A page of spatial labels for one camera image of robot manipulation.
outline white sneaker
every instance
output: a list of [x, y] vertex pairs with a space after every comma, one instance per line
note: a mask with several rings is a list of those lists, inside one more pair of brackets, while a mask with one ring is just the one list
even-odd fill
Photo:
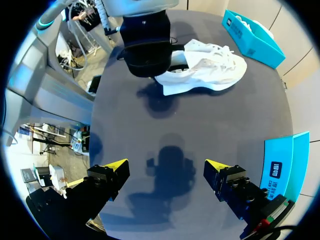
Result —
[[205, 87], [214, 91], [227, 89], [237, 83], [247, 70], [245, 60], [232, 54], [228, 46], [205, 44], [192, 39], [184, 51], [174, 51], [171, 65], [187, 64], [183, 72], [165, 72], [155, 79], [163, 85], [163, 94], [173, 95], [193, 88]]

